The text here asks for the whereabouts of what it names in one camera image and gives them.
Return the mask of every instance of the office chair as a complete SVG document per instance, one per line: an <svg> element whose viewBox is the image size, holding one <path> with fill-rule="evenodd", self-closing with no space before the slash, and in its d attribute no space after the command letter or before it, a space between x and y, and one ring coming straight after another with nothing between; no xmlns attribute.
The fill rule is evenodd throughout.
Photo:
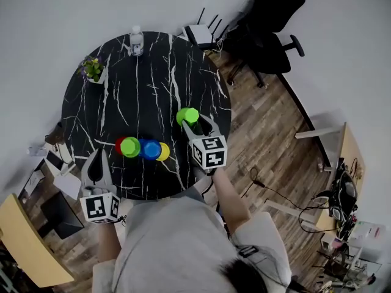
<svg viewBox="0 0 391 293"><path fill-rule="evenodd" d="M280 32L291 16L305 0L254 0L251 11L238 21L238 27L229 32L224 49L243 61L231 71L228 83L248 65L258 79L258 86L265 83L259 72L266 74L287 73L291 70L285 51L297 49L301 57L304 50L299 40L290 35L292 42L282 45L275 32Z"/></svg>

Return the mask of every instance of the flower pot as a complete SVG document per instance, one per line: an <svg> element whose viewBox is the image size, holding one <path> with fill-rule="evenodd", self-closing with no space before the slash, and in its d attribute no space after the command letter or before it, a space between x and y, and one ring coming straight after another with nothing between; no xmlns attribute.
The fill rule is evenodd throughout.
<svg viewBox="0 0 391 293"><path fill-rule="evenodd" d="M106 67L103 67L103 70L100 73L100 77L98 81L94 81L92 78L87 78L89 82L92 82L93 84L102 84L104 82L104 78L106 77L106 74L108 73Z"/></svg>

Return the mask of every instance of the person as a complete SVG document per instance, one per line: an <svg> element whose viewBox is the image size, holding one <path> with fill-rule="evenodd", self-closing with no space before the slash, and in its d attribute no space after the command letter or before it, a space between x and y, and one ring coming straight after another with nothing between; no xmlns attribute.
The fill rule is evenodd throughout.
<svg viewBox="0 0 391 293"><path fill-rule="evenodd" d="M99 225L92 292L285 292L291 271L271 216L251 217L223 169L212 179L231 240L194 187L136 204L122 248L114 224Z"/></svg>

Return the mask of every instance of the marble table top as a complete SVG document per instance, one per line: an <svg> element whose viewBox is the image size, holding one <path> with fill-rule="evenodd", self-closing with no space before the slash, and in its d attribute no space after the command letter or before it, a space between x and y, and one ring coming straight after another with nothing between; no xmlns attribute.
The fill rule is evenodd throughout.
<svg viewBox="0 0 391 293"><path fill-rule="evenodd" d="M81 169L90 153L104 148L118 196L134 200L165 198L192 186L191 149L175 116L182 107L194 107L228 137L230 98L216 66L190 42L162 32L144 32L139 57L130 53L129 34L90 55L101 57L108 69L103 84L75 72L62 105L65 141L76 165ZM165 142L170 157L124 157L114 149L122 136Z"/></svg>

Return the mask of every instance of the computer monitor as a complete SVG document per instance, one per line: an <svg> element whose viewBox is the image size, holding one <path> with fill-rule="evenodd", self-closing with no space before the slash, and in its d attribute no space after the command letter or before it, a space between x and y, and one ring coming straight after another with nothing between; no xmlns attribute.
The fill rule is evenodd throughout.
<svg viewBox="0 0 391 293"><path fill-rule="evenodd" d="M38 230L41 237L45 237L51 230L55 230L64 240L84 228L61 192L45 201L41 205L41 211L48 219L48 222Z"/></svg>

